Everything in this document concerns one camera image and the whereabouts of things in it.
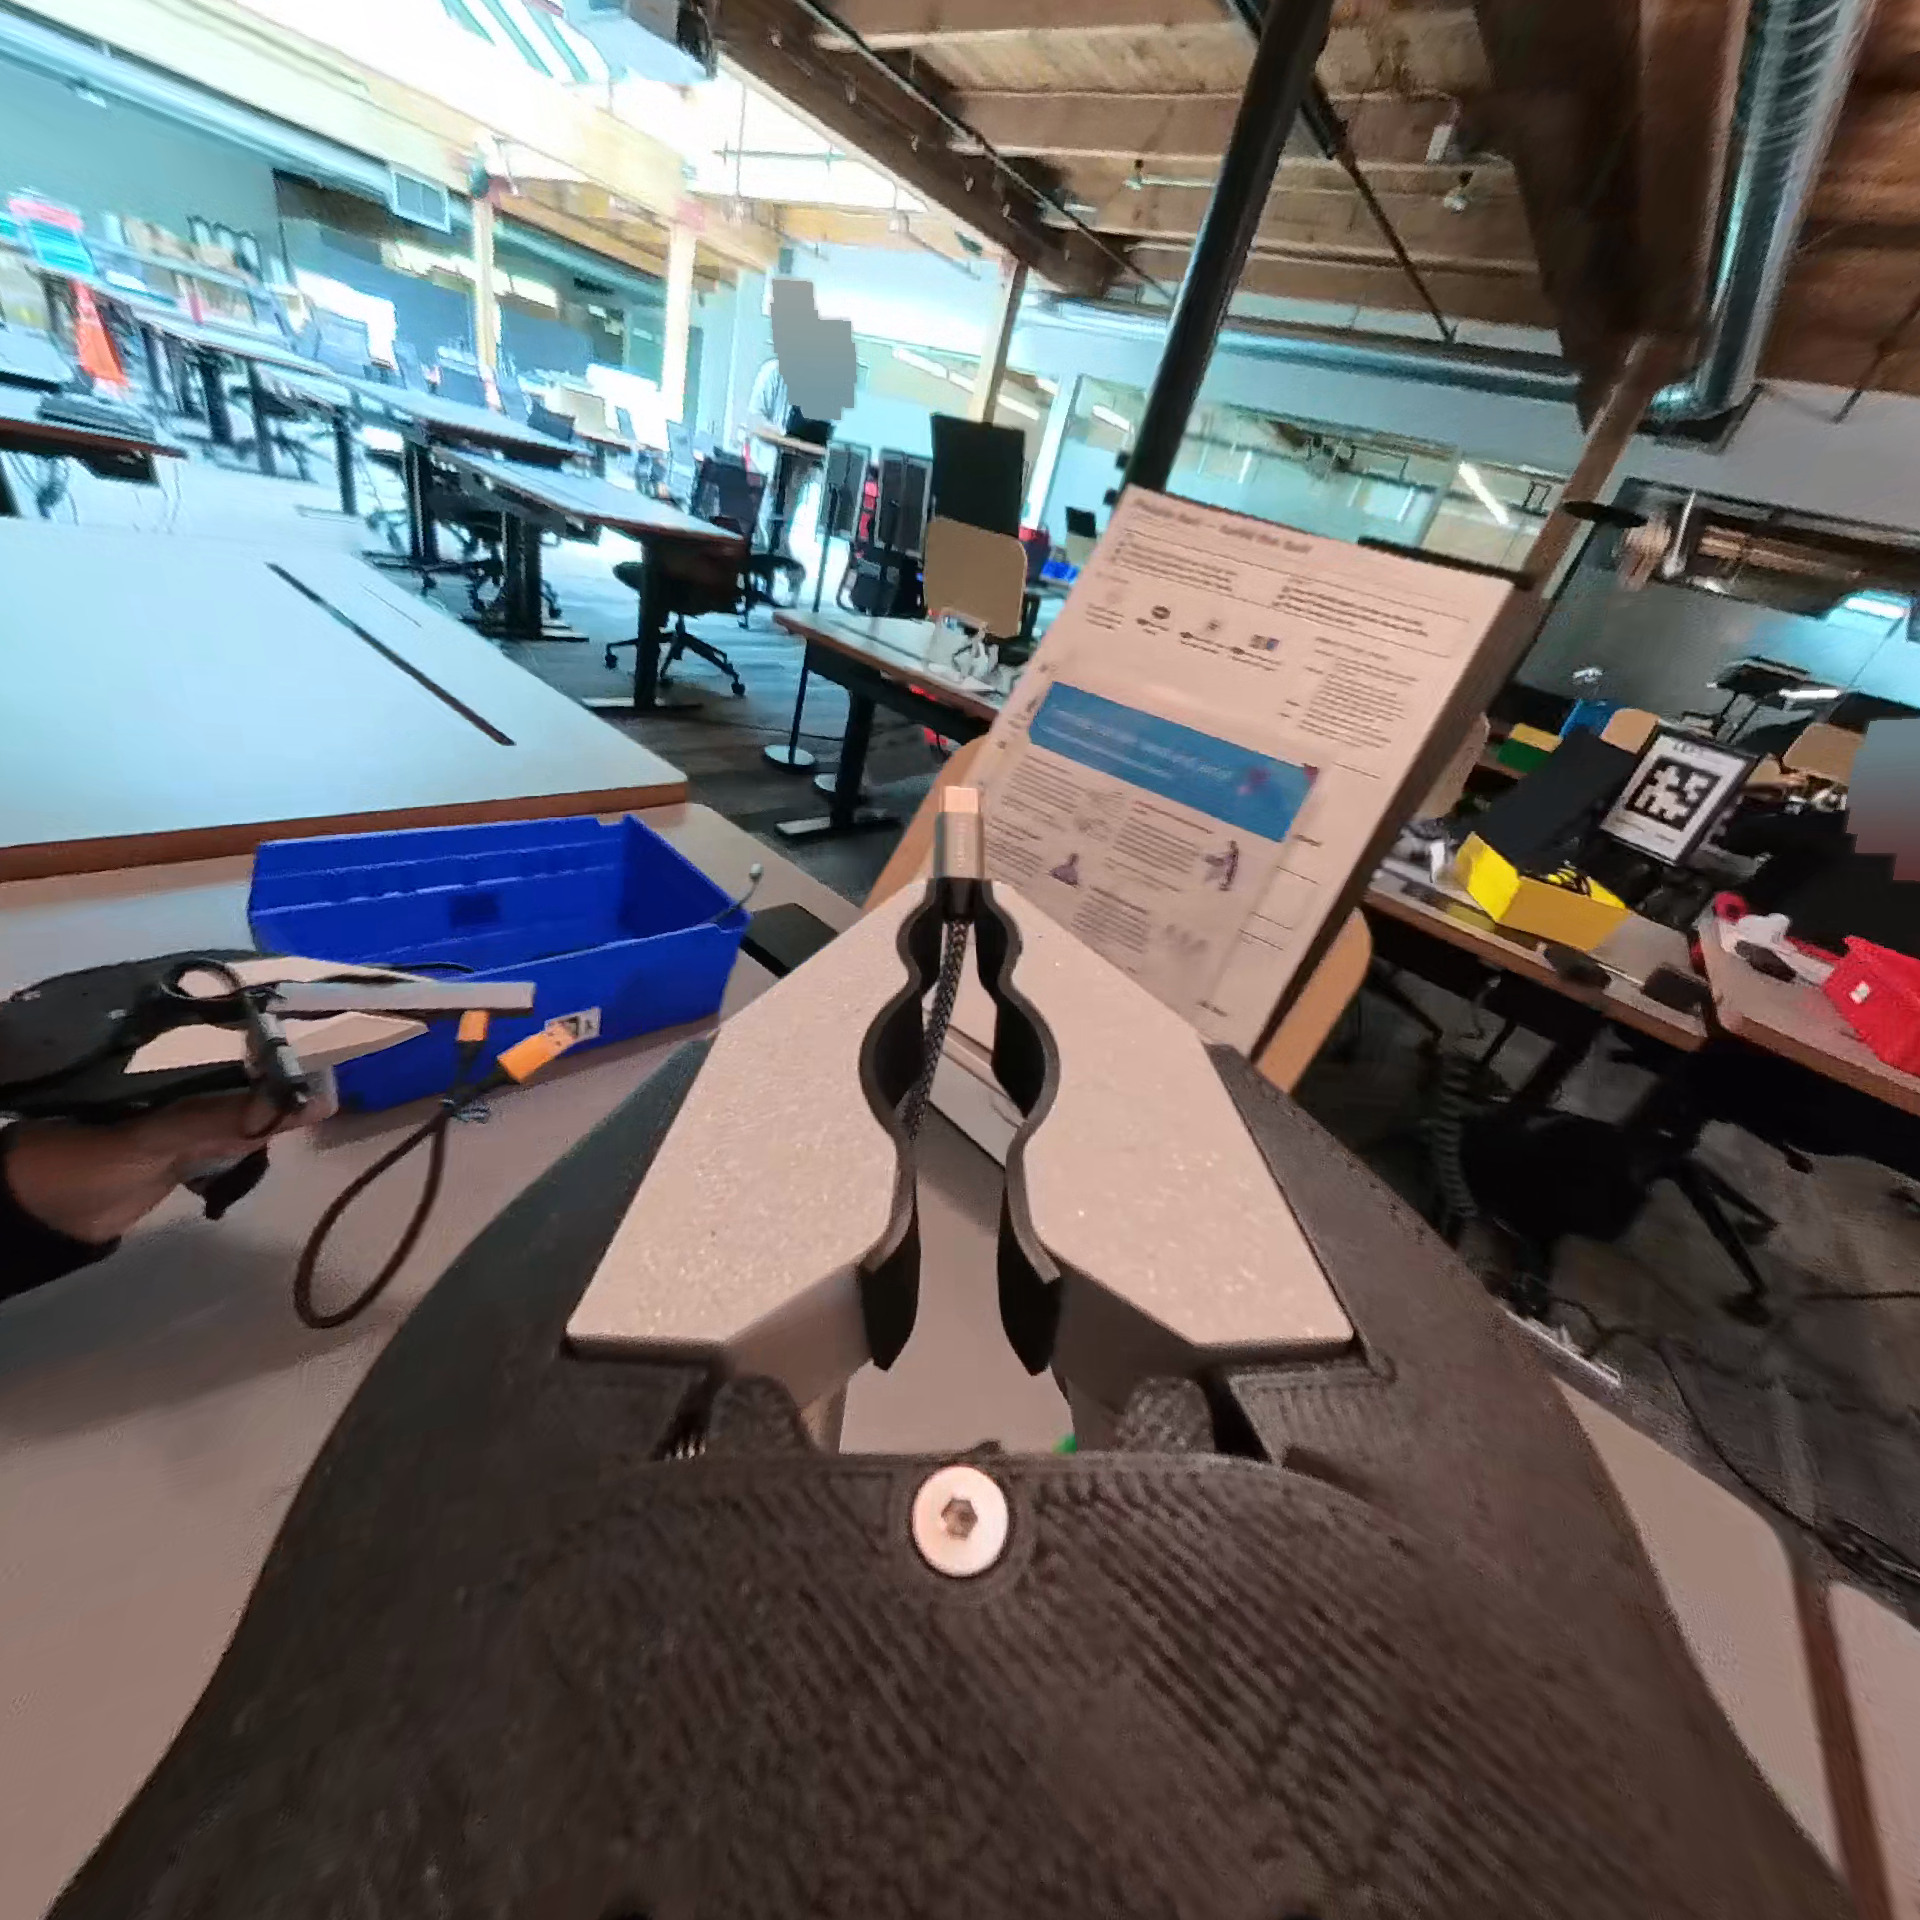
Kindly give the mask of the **instruction sheet on stand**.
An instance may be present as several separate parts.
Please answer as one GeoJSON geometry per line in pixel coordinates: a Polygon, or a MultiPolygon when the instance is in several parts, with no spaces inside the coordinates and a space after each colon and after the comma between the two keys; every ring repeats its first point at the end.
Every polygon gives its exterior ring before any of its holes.
{"type": "MultiPolygon", "coordinates": [[[[1486,700],[1482,703],[1482,710],[1473,720],[1461,721],[1461,726],[1448,734],[1448,743],[1454,752],[1444,764],[1436,766],[1436,780],[1430,781],[1421,802],[1411,812],[1406,824],[1444,817],[1467,790],[1475,770],[1482,766],[1482,753],[1490,743],[1493,701],[1499,688],[1510,677],[1514,663],[1520,660],[1530,649],[1530,642],[1538,631],[1544,617],[1544,592],[1530,577],[1530,570],[1524,567],[1482,567],[1469,565],[1466,559],[1444,559],[1444,565],[1454,569],[1484,573],[1488,577],[1499,577],[1505,585],[1510,585],[1510,592],[1522,598],[1522,610],[1526,612],[1526,634],[1518,640],[1516,647],[1502,654],[1499,669],[1484,690],[1486,700]]],[[[897,842],[893,853],[886,857],[886,863],[875,878],[865,904],[860,906],[861,917],[868,917],[882,903],[886,903],[886,898],[901,893],[907,886],[907,881],[921,879],[926,876],[933,842],[933,817],[939,808],[939,802],[945,800],[952,786],[979,783],[981,773],[977,770],[977,764],[982,752],[985,743],[982,738],[979,738],[960,744],[948,757],[946,766],[936,777],[931,790],[926,792],[912,821],[906,824],[901,840],[897,842]]],[[[1274,1085],[1282,1089],[1296,1089],[1307,1065],[1328,1042],[1338,1020],[1342,1020],[1346,1007],[1358,996],[1360,984],[1368,977],[1371,957],[1371,930],[1362,911],[1353,909],[1338,925],[1338,932],[1328,950],[1321,956],[1316,969],[1302,976],[1296,998],[1286,1006],[1284,1016],[1277,1022],[1274,1036],[1254,1055],[1254,1065],[1274,1085]]]]}

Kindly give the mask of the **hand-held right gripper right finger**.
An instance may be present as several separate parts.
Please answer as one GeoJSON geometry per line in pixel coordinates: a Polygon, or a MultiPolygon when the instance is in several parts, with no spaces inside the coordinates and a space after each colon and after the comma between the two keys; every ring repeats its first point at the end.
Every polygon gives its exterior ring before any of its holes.
{"type": "Polygon", "coordinates": [[[1321,1359],[1353,1320],[1214,1049],[1020,895],[979,893],[1004,1148],[1000,1319],[1030,1374],[1321,1359]]]}

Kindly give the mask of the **tan wooden board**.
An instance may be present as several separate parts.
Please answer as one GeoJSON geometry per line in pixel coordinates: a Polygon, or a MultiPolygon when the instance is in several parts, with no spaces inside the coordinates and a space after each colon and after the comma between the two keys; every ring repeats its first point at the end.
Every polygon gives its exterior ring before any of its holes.
{"type": "Polygon", "coordinates": [[[1018,534],[933,514],[921,558],[929,620],[1010,640],[1022,631],[1027,552],[1018,534]]]}

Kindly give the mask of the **ceiling projector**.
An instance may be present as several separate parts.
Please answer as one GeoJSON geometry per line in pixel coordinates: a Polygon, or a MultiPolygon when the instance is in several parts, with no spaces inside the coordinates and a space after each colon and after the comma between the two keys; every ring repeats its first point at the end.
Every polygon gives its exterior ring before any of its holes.
{"type": "Polygon", "coordinates": [[[562,2],[561,10],[617,77],[692,87],[716,73],[714,38],[699,4],[562,2]]]}

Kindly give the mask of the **fiducial marker board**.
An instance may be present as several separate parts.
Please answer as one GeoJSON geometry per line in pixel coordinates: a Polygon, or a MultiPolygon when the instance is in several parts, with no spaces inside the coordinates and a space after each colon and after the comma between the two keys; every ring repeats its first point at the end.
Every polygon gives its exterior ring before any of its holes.
{"type": "Polygon", "coordinates": [[[1742,797],[1760,757],[1682,726],[1658,726],[1596,837],[1628,855],[1681,869],[1742,797]]]}

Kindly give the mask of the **blue bin with tag sticker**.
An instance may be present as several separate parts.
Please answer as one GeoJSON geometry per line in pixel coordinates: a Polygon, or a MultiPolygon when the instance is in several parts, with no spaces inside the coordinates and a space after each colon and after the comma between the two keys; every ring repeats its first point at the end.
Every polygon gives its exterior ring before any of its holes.
{"type": "Polygon", "coordinates": [[[553,1020],[565,1055],[717,1014],[749,913],[637,817],[476,822],[268,842],[253,855],[257,949],[342,967],[529,981],[485,1061],[553,1020]]]}

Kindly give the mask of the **sheet with blue banner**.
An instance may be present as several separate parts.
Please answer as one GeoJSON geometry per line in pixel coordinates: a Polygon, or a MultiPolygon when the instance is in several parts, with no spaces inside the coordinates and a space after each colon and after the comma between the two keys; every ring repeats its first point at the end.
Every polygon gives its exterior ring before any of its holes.
{"type": "Polygon", "coordinates": [[[1174,1012],[1224,1024],[1321,775],[1268,725],[1033,672],[979,764],[988,878],[1174,1012]]]}

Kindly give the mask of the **black panel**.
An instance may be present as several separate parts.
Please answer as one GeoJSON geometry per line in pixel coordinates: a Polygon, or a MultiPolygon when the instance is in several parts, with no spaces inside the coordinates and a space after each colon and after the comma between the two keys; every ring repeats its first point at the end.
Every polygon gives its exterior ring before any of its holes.
{"type": "Polygon", "coordinates": [[[931,516],[997,536],[1020,536],[1025,506],[1025,433],[936,413],[931,433],[931,516]]]}

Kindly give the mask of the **long office desk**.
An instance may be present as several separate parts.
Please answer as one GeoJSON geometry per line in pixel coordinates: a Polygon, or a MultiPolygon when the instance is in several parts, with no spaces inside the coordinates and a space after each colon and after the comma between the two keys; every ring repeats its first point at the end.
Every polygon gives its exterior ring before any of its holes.
{"type": "MultiPolygon", "coordinates": [[[[646,536],[716,540],[689,512],[637,492],[561,468],[482,458],[457,447],[435,447],[432,461],[457,474],[462,497],[500,516],[500,588],[489,610],[469,621],[488,637],[532,645],[548,640],[545,620],[541,540],[546,534],[617,532],[635,544],[646,536]]],[[[632,695],[592,697],[587,708],[606,717],[643,712],[699,712],[698,700],[668,690],[685,710],[635,710],[632,695]]]]}

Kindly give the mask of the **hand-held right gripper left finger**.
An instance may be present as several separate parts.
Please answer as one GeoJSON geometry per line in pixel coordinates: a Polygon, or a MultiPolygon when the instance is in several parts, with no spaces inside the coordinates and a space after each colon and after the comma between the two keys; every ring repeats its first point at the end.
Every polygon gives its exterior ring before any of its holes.
{"type": "Polygon", "coordinates": [[[914,1144],[939,890],[902,888],[726,1020],[568,1344],[716,1374],[890,1368],[918,1314],[914,1144]]]}

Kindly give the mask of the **neighbouring office desk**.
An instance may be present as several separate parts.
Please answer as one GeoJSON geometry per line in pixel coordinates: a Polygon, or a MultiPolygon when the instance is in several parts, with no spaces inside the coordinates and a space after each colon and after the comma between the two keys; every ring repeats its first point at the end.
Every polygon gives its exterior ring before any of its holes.
{"type": "Polygon", "coordinates": [[[868,804],[865,790],[877,712],[969,744],[993,729],[1004,706],[1002,693],[963,677],[946,637],[929,620],[782,610],[776,624],[801,640],[806,674],[848,697],[826,813],[776,826],[794,846],[899,824],[892,812],[868,804]]]}

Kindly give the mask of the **black metal pole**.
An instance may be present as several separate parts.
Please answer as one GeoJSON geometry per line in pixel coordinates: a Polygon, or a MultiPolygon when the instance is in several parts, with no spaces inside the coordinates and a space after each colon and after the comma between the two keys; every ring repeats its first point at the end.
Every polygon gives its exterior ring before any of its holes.
{"type": "Polygon", "coordinates": [[[1122,478],[1126,488],[1168,492],[1282,150],[1314,80],[1330,14],[1330,2],[1276,2],[1264,10],[1208,214],[1170,309],[1158,369],[1122,478]]]}

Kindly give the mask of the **large yellow bin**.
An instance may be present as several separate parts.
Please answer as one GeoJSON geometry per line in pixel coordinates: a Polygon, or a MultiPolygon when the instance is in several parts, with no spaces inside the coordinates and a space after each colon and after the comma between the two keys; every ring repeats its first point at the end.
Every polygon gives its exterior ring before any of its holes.
{"type": "Polygon", "coordinates": [[[1577,869],[1524,871],[1476,831],[1457,853],[1454,878],[1476,909],[1505,932],[1573,953],[1596,953],[1632,917],[1632,906],[1577,869]]]}

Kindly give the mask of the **grey desk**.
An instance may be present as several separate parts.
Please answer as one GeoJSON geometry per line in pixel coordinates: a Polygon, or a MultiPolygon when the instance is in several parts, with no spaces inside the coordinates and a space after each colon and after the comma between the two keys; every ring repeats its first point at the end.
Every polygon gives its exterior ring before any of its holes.
{"type": "MultiPolygon", "coordinates": [[[[252,855],[5,881],[5,992],[120,957],[246,938],[252,855]]],[[[421,1110],[282,1142],[224,1222],[192,1194],[105,1264],[5,1306],[5,1916],[41,1916],[144,1780],[203,1689],[282,1513],[340,1406],[444,1264],[633,1092],[666,1031],[568,1057],[459,1127],[416,1256],[346,1330],[289,1304],[313,1221],[421,1110]]],[[[1053,1381],[1002,1346],[993,1166],[946,1121],[921,1172],[914,1344],[851,1385],[852,1449],[1046,1449],[1069,1430],[1053,1381]]],[[[1838,1576],[1610,1408],[1564,1385],[1684,1626],[1696,1666],[1771,1786],[1838,1865],[1884,1873],[1916,1916],[1916,1626],[1838,1576]],[[1843,1813],[1840,1687],[1851,1706],[1868,1847],[1843,1813]]]]}

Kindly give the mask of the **person's left hand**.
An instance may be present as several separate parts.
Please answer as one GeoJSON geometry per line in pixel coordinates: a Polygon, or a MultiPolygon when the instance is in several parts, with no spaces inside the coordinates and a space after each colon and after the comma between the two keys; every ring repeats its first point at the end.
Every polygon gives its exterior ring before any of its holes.
{"type": "Polygon", "coordinates": [[[5,1132],[5,1185],[41,1226],[108,1242],[190,1176],[243,1158],[278,1127],[282,1114],[246,1092],[115,1121],[18,1119],[5,1132]]]}

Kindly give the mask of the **red bin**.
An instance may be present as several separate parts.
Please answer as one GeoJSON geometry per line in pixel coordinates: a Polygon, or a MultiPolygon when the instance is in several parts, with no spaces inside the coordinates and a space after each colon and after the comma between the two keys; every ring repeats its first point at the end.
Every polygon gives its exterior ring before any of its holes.
{"type": "Polygon", "coordinates": [[[1846,934],[1822,992],[1878,1063],[1918,1074],[1916,956],[1846,934]]]}

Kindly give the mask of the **black office chair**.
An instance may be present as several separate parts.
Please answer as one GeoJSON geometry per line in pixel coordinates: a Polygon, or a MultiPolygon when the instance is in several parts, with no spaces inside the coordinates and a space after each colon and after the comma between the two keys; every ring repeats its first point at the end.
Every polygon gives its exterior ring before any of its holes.
{"type": "Polygon", "coordinates": [[[729,654],[689,631],[692,617],[739,615],[749,597],[752,534],[760,520],[764,480],[729,454],[707,454],[692,480],[689,514],[716,540],[641,540],[641,556],[613,565],[614,583],[635,594],[633,695],[637,712],[681,712],[685,701],[668,697],[668,672],[694,654],[716,668],[734,697],[747,688],[729,654]]]}

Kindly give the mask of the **silver ventilation duct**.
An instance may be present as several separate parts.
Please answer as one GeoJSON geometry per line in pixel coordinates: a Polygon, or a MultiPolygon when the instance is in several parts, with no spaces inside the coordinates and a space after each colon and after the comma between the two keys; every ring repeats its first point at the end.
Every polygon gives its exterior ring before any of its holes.
{"type": "Polygon", "coordinates": [[[1754,399],[1874,10],[1873,2],[1749,4],[1708,309],[1692,367],[1652,394],[1644,433],[1720,440],[1754,399]]]}

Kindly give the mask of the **large printed instruction sheet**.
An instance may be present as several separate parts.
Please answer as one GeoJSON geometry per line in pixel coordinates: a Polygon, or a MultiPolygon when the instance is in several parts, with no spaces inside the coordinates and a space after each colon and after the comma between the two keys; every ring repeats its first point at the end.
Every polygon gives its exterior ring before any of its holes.
{"type": "Polygon", "coordinates": [[[1482,710],[1518,601],[1499,577],[1126,488],[982,752],[1033,672],[1312,749],[1324,775],[1234,953],[1230,1020],[1181,1014],[1254,1057],[1482,710]]]}

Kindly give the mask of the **adjacent white desk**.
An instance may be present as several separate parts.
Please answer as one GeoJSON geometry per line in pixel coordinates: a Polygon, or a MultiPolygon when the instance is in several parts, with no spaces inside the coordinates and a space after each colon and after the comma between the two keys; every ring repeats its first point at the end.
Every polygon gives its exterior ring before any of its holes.
{"type": "Polygon", "coordinates": [[[5,879],[689,797],[348,556],[8,519],[3,588],[5,879]]]}

